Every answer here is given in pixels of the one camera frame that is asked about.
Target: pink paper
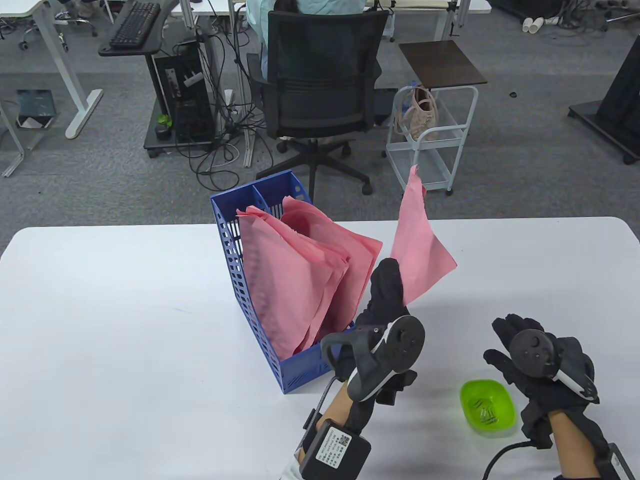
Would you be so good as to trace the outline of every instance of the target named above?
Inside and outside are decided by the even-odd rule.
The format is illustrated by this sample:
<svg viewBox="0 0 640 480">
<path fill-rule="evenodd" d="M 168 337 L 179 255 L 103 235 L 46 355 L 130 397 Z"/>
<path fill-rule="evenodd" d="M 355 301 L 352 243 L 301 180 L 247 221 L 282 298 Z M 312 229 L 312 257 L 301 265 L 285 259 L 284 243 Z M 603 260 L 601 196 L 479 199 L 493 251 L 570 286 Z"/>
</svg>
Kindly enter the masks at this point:
<svg viewBox="0 0 640 480">
<path fill-rule="evenodd" d="M 239 215 L 238 220 L 243 238 L 244 275 L 253 307 L 276 355 L 286 360 L 305 338 L 323 292 L 306 288 L 297 292 L 295 301 L 282 292 L 297 291 L 298 285 L 309 286 L 312 282 L 323 284 L 332 271 L 309 262 L 263 219 Z M 282 275 L 284 271 L 291 274 Z"/>
<path fill-rule="evenodd" d="M 284 199 L 282 221 L 299 234 L 349 253 L 347 270 L 333 296 L 327 317 L 316 340 L 327 333 L 345 330 L 355 317 L 366 290 L 382 242 L 364 237 L 334 223 L 313 205 L 291 197 Z"/>
<path fill-rule="evenodd" d="M 298 353 L 299 351 L 306 350 L 314 344 L 318 331 L 320 330 L 324 318 L 326 317 L 326 313 L 331 305 L 333 295 L 335 294 L 340 281 L 347 271 L 348 252 L 339 246 L 325 245 L 315 240 L 309 239 L 303 235 L 299 235 L 274 216 L 256 207 L 248 207 L 246 209 L 246 213 L 238 212 L 238 218 L 246 216 L 255 216 L 263 220 L 282 240 L 284 240 L 284 242 L 289 245 L 289 248 L 294 250 L 307 262 L 310 262 L 312 264 L 312 271 L 309 277 L 307 277 L 306 279 L 299 279 L 296 275 L 295 277 L 297 278 L 297 281 L 295 283 L 292 283 L 288 287 L 282 288 L 277 292 L 273 292 L 272 296 L 276 296 L 278 298 L 278 302 L 267 308 L 267 310 L 269 311 L 267 322 L 271 323 L 274 321 L 273 318 L 276 319 L 275 327 L 270 330 L 271 334 L 277 337 L 287 335 L 288 321 L 292 323 L 297 323 L 298 321 L 306 323 L 307 330 L 303 338 L 298 341 L 296 347 L 289 355 L 291 356 L 295 353 Z M 241 235 L 243 238 L 244 246 L 246 244 L 246 241 L 244 240 L 244 233 L 242 232 L 242 230 Z M 292 271 L 292 268 L 295 268 L 295 265 L 278 262 L 277 255 L 279 255 L 279 253 L 272 252 L 268 244 L 264 244 L 262 246 L 261 258 L 265 259 L 268 257 L 271 262 L 275 262 L 272 263 L 272 266 L 275 268 L 275 275 L 286 277 Z M 323 274 L 315 275 L 313 266 L 319 268 Z M 324 273 L 327 271 L 330 273 L 328 277 L 324 275 Z M 252 292 L 252 298 L 254 291 L 258 292 L 263 290 L 263 285 L 265 282 L 265 279 L 263 278 L 256 278 L 254 280 L 255 285 L 253 286 L 253 289 L 251 287 L 251 284 L 249 284 L 249 291 Z M 319 298 L 315 298 L 318 301 L 307 303 L 307 310 L 304 315 L 300 316 L 299 314 L 297 317 L 292 318 L 288 317 L 286 312 L 284 311 L 274 311 L 275 308 L 279 308 L 280 305 L 283 305 L 285 303 L 292 305 L 301 302 L 307 302 L 305 296 L 309 291 L 317 292 L 319 294 Z M 296 307 L 296 310 L 298 312 L 304 311 L 301 305 Z M 262 320 L 260 314 L 259 318 L 264 328 L 264 321 Z M 287 341 L 287 354 L 289 352 L 289 346 L 293 344 L 294 340 L 298 339 L 298 330 L 295 329 L 294 332 L 296 332 L 296 336 L 294 336 L 290 341 Z"/>
<path fill-rule="evenodd" d="M 458 266 L 429 225 L 424 209 L 426 193 L 414 165 L 400 205 L 396 238 L 391 249 L 391 257 L 400 266 L 405 305 Z"/>
</svg>

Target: green plastic bowl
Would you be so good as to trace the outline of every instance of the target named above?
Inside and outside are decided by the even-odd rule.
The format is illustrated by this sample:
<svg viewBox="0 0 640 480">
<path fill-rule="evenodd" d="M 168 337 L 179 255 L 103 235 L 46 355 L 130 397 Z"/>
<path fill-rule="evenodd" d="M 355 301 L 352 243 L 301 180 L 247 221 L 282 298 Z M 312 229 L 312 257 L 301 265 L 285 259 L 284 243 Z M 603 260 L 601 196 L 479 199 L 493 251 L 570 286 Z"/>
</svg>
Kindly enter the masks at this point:
<svg viewBox="0 0 640 480">
<path fill-rule="evenodd" d="M 466 382 L 460 390 L 460 402 L 467 422 L 480 432 L 499 432 L 516 424 L 516 408 L 511 396 L 495 380 Z"/>
</svg>

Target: black glove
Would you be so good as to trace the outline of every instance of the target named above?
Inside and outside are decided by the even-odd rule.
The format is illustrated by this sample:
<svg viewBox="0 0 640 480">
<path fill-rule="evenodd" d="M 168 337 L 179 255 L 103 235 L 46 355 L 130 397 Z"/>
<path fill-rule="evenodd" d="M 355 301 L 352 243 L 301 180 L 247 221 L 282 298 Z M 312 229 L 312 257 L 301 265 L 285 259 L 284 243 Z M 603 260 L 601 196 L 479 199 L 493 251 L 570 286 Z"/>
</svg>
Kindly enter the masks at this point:
<svg viewBox="0 0 640 480">
<path fill-rule="evenodd" d="M 507 315 L 506 318 L 496 318 L 492 326 L 507 349 L 509 349 L 513 337 L 522 330 L 534 329 L 544 332 L 542 326 L 534 319 L 522 318 L 515 314 Z M 580 343 L 574 338 L 558 339 L 550 333 L 547 333 L 547 336 L 560 354 L 565 349 L 580 349 L 581 352 Z M 584 353 L 582 356 L 584 358 L 584 372 L 593 380 L 593 363 Z M 518 390 L 529 399 L 529 405 L 522 412 L 522 431 L 528 438 L 536 442 L 538 448 L 550 448 L 551 446 L 549 439 L 551 427 L 548 421 L 550 412 L 562 410 L 569 418 L 576 418 L 576 416 L 584 418 L 583 412 L 589 401 L 578 396 L 564 384 L 548 378 L 533 378 L 525 375 L 513 365 L 508 356 L 497 350 L 485 351 L 484 359 L 502 373 L 507 383 L 514 383 Z"/>
<path fill-rule="evenodd" d="M 404 289 L 397 260 L 381 260 L 371 274 L 371 300 L 355 321 L 356 328 L 378 328 L 378 331 L 371 337 L 370 348 L 373 348 L 380 341 L 389 323 L 409 314 L 409 310 L 404 305 L 403 297 Z M 340 381 L 346 381 L 354 368 L 355 359 L 351 346 L 342 346 L 336 362 L 336 377 Z M 416 376 L 417 374 L 412 370 L 394 375 L 376 395 L 376 401 L 381 404 L 393 405 L 396 393 L 410 386 Z M 368 402 L 367 407 L 366 410 L 372 410 L 373 402 Z"/>
</svg>

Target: black mesh chair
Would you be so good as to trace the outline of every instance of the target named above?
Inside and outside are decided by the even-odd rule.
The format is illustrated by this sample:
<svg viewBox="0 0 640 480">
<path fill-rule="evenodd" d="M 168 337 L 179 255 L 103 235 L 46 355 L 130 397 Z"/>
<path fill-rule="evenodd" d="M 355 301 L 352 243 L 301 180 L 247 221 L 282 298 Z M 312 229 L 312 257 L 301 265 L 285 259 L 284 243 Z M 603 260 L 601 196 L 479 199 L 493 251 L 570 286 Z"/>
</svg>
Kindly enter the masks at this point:
<svg viewBox="0 0 640 480">
<path fill-rule="evenodd" d="M 278 144 L 299 152 L 256 176 L 261 179 L 289 168 L 309 166 L 309 197 L 314 197 L 316 170 L 325 165 L 361 180 L 362 193 L 373 192 L 369 177 L 331 158 L 349 140 L 318 145 L 318 138 L 365 132 L 374 124 L 374 84 L 381 74 L 376 61 L 388 12 L 358 15 L 303 15 L 269 12 L 268 74 L 260 57 L 247 55 L 252 97 L 264 112 L 267 134 L 311 139 Z"/>
</svg>

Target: keyboard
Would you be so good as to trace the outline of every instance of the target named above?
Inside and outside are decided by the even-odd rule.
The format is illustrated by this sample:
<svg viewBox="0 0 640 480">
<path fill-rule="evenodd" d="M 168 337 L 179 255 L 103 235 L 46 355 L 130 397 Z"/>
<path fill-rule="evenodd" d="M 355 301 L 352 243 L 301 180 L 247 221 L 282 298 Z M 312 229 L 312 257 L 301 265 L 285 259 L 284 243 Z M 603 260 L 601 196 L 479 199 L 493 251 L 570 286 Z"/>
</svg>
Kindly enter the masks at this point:
<svg viewBox="0 0 640 480">
<path fill-rule="evenodd" d="M 125 7 L 127 6 L 129 7 L 128 11 L 120 14 L 120 16 L 125 15 L 124 21 L 120 23 L 120 27 L 109 39 L 111 48 L 140 48 L 145 43 L 157 16 L 160 14 L 160 5 L 153 2 L 132 1 L 125 5 Z"/>
</svg>

